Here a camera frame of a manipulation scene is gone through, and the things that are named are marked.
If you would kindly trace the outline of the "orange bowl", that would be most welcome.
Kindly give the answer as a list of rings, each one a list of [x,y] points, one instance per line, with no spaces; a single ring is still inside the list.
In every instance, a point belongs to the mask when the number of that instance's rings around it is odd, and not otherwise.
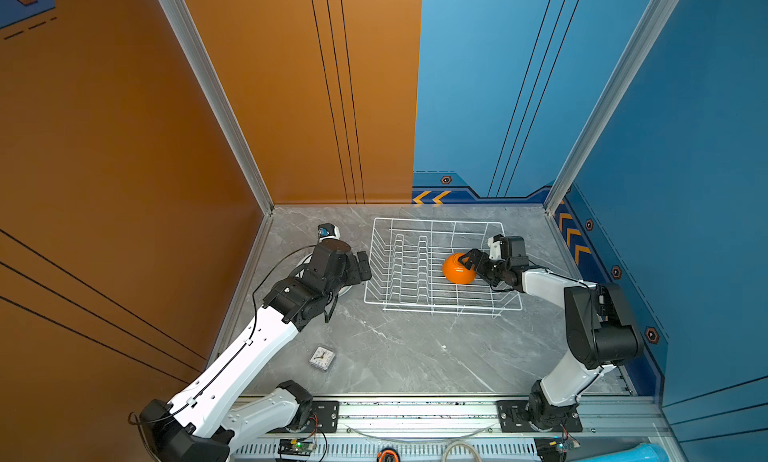
[[[476,272],[474,269],[468,269],[460,259],[463,257],[461,253],[454,253],[450,255],[442,265],[443,276],[451,283],[456,285],[468,285],[471,284],[476,278]]]

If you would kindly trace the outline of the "white wire dish rack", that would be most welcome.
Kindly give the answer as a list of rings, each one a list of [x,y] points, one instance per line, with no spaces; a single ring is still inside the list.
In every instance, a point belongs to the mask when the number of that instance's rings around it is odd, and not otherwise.
[[[493,289],[480,278],[456,284],[444,263],[455,254],[487,247],[502,235],[499,222],[443,221],[377,217],[364,302],[385,311],[498,317],[523,309],[521,295],[504,284]]]

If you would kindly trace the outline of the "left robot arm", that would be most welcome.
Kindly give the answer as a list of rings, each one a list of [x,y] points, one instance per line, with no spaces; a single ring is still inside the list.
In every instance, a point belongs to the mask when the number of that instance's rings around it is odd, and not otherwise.
[[[313,429],[313,397],[288,380],[237,407],[267,363],[313,319],[330,319],[343,288],[371,279],[366,252],[324,238],[307,263],[277,281],[252,320],[225,351],[169,401],[154,399],[131,423],[155,461],[226,461],[251,439],[274,430]]]

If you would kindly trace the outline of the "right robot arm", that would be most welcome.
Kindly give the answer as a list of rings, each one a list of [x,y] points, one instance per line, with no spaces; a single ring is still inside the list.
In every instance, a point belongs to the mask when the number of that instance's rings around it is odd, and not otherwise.
[[[642,355],[644,342],[632,309],[616,284],[558,275],[533,263],[519,236],[498,234],[488,240],[488,248],[451,255],[442,265],[443,275],[457,285],[479,278],[494,292],[516,291],[562,308],[567,342],[566,353],[533,384],[526,404],[502,406],[500,416],[534,431],[565,429],[578,417],[580,398],[591,385]]]

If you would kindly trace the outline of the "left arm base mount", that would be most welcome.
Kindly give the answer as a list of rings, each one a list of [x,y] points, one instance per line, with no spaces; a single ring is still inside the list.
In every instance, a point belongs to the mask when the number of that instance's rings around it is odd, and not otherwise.
[[[310,433],[319,428],[323,433],[335,433],[339,421],[338,400],[317,400],[302,403],[287,427],[269,431],[269,434]]]

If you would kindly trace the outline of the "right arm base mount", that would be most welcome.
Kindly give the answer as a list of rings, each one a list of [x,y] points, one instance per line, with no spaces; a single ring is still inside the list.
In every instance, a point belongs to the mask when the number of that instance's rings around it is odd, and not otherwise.
[[[503,433],[583,431],[577,405],[556,407],[523,400],[499,400],[497,416]]]

